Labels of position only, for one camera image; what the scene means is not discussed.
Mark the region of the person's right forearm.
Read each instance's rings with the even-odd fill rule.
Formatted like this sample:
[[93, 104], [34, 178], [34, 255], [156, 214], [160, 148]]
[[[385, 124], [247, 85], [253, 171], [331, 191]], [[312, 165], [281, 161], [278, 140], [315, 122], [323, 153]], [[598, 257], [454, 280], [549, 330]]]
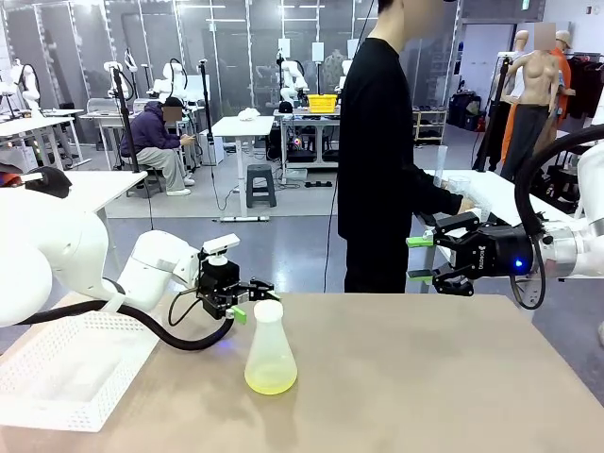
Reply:
[[436, 187], [432, 179], [420, 180], [414, 185], [411, 211], [413, 213], [457, 215], [463, 197], [449, 190]]

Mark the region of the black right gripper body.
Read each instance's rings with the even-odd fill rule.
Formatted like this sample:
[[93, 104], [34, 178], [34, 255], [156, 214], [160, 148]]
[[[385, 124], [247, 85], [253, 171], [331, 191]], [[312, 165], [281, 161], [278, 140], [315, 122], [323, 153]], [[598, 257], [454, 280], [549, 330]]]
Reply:
[[522, 226], [482, 226], [460, 238], [454, 269], [470, 279], [527, 275], [533, 268], [533, 244]]

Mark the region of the white height-adjustable table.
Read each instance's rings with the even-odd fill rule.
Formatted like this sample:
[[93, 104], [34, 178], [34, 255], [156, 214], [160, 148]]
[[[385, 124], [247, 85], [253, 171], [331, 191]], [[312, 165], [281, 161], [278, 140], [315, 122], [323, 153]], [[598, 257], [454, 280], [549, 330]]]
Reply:
[[246, 206], [246, 175], [243, 169], [243, 140], [269, 135], [274, 119], [274, 116], [260, 116], [254, 121], [244, 122], [237, 116], [229, 116], [218, 121], [212, 129], [214, 136], [235, 139], [241, 212], [233, 216], [249, 216]]

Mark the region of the black baseball cap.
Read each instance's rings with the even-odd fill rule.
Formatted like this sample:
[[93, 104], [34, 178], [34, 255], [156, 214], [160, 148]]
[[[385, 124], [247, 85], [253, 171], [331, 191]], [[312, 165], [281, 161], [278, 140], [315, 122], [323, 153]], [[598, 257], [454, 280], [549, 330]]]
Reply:
[[21, 181], [30, 191], [45, 193], [64, 199], [70, 194], [72, 182], [58, 168], [43, 166], [21, 175]]

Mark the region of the shoe rack with shoes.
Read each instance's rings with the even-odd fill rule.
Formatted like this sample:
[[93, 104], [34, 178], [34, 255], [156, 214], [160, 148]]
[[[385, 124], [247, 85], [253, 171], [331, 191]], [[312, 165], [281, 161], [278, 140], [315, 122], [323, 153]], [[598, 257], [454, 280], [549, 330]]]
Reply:
[[442, 144], [447, 121], [447, 110], [445, 107], [414, 107], [412, 113], [413, 139], [415, 144]]

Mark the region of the yellow plastic basket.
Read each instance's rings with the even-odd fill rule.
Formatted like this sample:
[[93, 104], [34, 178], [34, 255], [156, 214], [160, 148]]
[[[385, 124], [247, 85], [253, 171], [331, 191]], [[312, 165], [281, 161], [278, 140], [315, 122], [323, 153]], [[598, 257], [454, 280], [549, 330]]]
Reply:
[[337, 107], [337, 94], [309, 94], [309, 112], [314, 115], [333, 114]]

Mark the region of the clear graduated cylinder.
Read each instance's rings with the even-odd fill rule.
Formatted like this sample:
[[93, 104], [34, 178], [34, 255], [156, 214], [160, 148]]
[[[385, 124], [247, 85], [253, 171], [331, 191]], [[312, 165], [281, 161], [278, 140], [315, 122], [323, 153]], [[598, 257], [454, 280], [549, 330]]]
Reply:
[[438, 188], [443, 187], [443, 172], [445, 169], [447, 151], [448, 147], [446, 145], [438, 146], [436, 167], [434, 170], [434, 185]]

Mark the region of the mannequin in orange clothes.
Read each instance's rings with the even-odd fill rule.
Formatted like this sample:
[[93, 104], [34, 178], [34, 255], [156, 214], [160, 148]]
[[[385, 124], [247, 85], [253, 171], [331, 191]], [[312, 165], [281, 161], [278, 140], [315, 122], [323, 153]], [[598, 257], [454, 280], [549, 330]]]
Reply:
[[576, 91], [571, 88], [572, 72], [565, 52], [571, 48], [571, 35], [568, 30], [558, 30], [556, 32], [556, 43], [551, 54], [557, 59], [559, 66], [559, 88], [557, 97], [557, 107], [554, 110], [554, 118], [558, 126], [566, 116], [569, 98], [576, 95]]

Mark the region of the person in black clothes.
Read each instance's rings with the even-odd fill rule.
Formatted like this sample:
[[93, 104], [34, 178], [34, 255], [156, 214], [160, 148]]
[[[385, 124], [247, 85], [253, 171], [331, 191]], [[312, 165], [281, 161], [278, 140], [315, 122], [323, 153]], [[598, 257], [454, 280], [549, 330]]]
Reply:
[[406, 43], [437, 35], [445, 0], [377, 0], [377, 21], [346, 77], [341, 104], [338, 234], [346, 242], [344, 289], [406, 291], [414, 185], [432, 179], [414, 163]]

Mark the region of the person in purple jacket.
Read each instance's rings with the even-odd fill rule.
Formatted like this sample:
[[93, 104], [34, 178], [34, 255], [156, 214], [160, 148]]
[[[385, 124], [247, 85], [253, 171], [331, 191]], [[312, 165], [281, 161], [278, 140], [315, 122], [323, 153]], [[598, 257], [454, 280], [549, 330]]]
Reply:
[[186, 196], [195, 181], [188, 175], [181, 161], [178, 149], [193, 145], [195, 137], [171, 134], [166, 129], [165, 115], [178, 109], [182, 113], [182, 102], [173, 96], [164, 102], [148, 102], [142, 113], [130, 122], [132, 144], [128, 144], [127, 134], [123, 134], [120, 143], [120, 156], [133, 162], [131, 150], [134, 150], [139, 165], [161, 170], [166, 181], [168, 196]]

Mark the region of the black luggage bags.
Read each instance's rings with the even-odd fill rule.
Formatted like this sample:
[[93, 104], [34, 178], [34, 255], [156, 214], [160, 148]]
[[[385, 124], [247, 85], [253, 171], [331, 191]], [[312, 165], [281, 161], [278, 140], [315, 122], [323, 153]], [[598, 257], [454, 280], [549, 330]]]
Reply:
[[481, 117], [481, 97], [472, 91], [457, 92], [448, 102], [447, 122], [455, 127], [475, 131]]

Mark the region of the white background workbench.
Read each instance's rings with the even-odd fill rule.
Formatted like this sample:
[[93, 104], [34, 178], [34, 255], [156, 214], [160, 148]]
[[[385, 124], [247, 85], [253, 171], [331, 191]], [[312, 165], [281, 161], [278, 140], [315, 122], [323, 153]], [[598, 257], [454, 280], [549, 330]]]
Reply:
[[72, 133], [77, 159], [73, 158], [69, 146], [64, 147], [63, 153], [72, 160], [68, 164], [68, 167], [75, 169], [89, 163], [91, 160], [85, 159], [82, 155], [80, 141], [76, 133], [75, 118], [73, 116], [36, 116], [5, 121], [0, 123], [0, 145], [17, 143], [22, 151], [25, 151], [25, 141], [29, 138], [34, 138], [42, 164], [44, 166], [54, 165], [63, 170], [63, 160], [59, 152], [55, 128], [61, 130], [60, 127], [65, 125], [69, 127]]

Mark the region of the grey plastic stool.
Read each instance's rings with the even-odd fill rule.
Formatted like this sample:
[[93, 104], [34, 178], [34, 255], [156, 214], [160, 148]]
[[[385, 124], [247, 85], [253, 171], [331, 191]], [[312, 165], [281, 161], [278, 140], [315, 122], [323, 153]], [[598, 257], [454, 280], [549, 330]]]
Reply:
[[251, 209], [256, 202], [277, 206], [273, 170], [269, 164], [250, 164], [246, 167], [246, 206]]

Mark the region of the black tripod stand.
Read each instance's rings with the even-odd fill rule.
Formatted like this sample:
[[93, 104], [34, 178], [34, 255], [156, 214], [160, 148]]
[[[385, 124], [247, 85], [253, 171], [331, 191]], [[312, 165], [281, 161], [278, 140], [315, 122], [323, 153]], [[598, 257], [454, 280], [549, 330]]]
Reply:
[[212, 166], [215, 164], [215, 151], [214, 151], [214, 139], [211, 128], [211, 117], [210, 117], [210, 100], [209, 100], [209, 90], [207, 84], [207, 71], [206, 71], [206, 63], [205, 59], [200, 59], [198, 61], [198, 70], [202, 78], [203, 84], [203, 96], [204, 96], [204, 111], [206, 115], [206, 123], [207, 123], [207, 144], [208, 144], [208, 161], [209, 165]]
[[126, 134], [127, 148], [129, 152], [129, 157], [131, 160], [131, 164], [133, 165], [134, 172], [139, 173], [141, 171], [138, 158], [136, 156], [136, 150], [134, 147], [133, 136], [131, 132], [131, 126], [129, 121], [129, 110], [126, 103], [126, 98], [124, 95], [123, 89], [123, 81], [126, 82], [126, 85], [129, 86], [130, 83], [124, 79], [123, 80], [123, 70], [120, 68], [120, 64], [117, 61], [107, 61], [104, 63], [105, 70], [112, 77], [112, 81], [110, 84], [110, 88], [108, 90], [108, 94], [110, 97], [113, 97], [117, 100], [118, 110], [120, 113], [120, 117], [123, 123], [124, 132]]

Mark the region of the beige bare mannequin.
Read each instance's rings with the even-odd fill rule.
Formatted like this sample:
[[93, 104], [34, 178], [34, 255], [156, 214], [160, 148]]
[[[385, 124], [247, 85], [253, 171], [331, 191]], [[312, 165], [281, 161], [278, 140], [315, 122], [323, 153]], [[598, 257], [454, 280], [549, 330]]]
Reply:
[[534, 146], [545, 122], [555, 107], [559, 87], [559, 63], [551, 54], [556, 45], [556, 25], [534, 26], [533, 51], [516, 60], [508, 79], [521, 69], [524, 90], [517, 100], [508, 152], [500, 175], [514, 182], [524, 163], [533, 155]]

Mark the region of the translucent plastic conical flask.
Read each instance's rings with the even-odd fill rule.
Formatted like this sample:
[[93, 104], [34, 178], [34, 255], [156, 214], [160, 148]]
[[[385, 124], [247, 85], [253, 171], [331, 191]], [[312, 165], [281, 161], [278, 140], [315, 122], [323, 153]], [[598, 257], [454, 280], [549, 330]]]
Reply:
[[282, 312], [257, 316], [244, 378], [258, 394], [285, 393], [297, 379], [298, 369], [282, 325], [282, 316]]

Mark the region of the white rectangular table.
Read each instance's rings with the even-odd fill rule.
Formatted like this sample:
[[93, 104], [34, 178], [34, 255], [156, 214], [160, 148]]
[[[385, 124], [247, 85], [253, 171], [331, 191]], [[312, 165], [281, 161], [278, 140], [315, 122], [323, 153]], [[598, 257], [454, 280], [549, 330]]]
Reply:
[[129, 189], [144, 181], [145, 171], [139, 173], [118, 171], [67, 171], [64, 173], [71, 181], [69, 195], [63, 203], [74, 205], [77, 210], [95, 213], [105, 225], [109, 236], [109, 252], [120, 266], [118, 252], [113, 240], [106, 207], [109, 203], [126, 193]]

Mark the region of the rack of dark clothes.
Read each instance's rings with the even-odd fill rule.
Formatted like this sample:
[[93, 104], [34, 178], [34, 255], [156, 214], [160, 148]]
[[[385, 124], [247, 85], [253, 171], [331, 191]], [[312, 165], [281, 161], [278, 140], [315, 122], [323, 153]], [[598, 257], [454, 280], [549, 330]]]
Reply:
[[604, 89], [604, 61], [595, 56], [575, 54], [568, 60], [571, 69], [571, 89], [567, 114], [574, 119], [593, 118]]

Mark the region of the white perforated plastic basket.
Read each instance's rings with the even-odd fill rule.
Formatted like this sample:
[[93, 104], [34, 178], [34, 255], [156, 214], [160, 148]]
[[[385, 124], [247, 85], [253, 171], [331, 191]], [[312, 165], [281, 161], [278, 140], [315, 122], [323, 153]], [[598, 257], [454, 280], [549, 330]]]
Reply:
[[48, 324], [0, 362], [0, 426], [100, 431], [157, 342], [117, 313]]

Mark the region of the white rounded-corner table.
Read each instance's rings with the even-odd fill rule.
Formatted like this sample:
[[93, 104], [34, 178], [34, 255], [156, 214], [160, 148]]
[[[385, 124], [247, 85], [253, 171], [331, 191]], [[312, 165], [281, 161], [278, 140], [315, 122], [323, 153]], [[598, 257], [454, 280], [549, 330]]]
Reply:
[[[515, 227], [521, 223], [520, 217], [517, 213], [517, 208], [514, 201], [514, 185], [510, 181], [500, 177], [499, 175], [492, 172], [478, 172], [472, 170], [444, 170], [443, 179], [449, 180], [451, 177], [455, 178], [466, 178], [469, 180], [469, 188], [478, 192], [487, 201], [487, 205], [490, 204], [492, 211], [491, 214], [497, 217], [499, 220]], [[545, 219], [550, 222], [564, 222], [565, 224], [570, 223], [573, 219], [572, 216], [565, 214], [561, 210], [558, 210], [539, 198], [531, 195], [530, 200], [533, 209], [536, 213], [541, 212]], [[426, 216], [420, 214], [416, 216], [417, 222], [425, 230], [431, 230], [434, 228], [433, 223], [442, 218], [446, 218], [444, 214], [436, 214], [434, 216]], [[448, 248], [442, 246], [429, 247], [425, 255], [424, 269], [432, 269], [440, 266], [434, 265], [434, 258], [442, 256], [445, 260], [449, 261], [451, 251]], [[559, 277], [562, 280], [565, 279], [585, 279], [593, 278], [585, 275], [573, 275], [570, 277]], [[431, 280], [421, 281], [408, 277], [408, 282], [420, 283], [419, 292], [420, 294], [428, 294], [431, 291]]]

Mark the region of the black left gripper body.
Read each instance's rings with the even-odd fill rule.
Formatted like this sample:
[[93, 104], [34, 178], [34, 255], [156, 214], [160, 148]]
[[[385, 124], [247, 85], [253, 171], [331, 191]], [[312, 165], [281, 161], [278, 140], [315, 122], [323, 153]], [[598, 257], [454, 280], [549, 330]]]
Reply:
[[240, 266], [230, 260], [214, 265], [209, 260], [200, 264], [196, 296], [203, 309], [215, 320], [227, 316], [227, 310], [249, 300], [249, 291], [241, 283]]

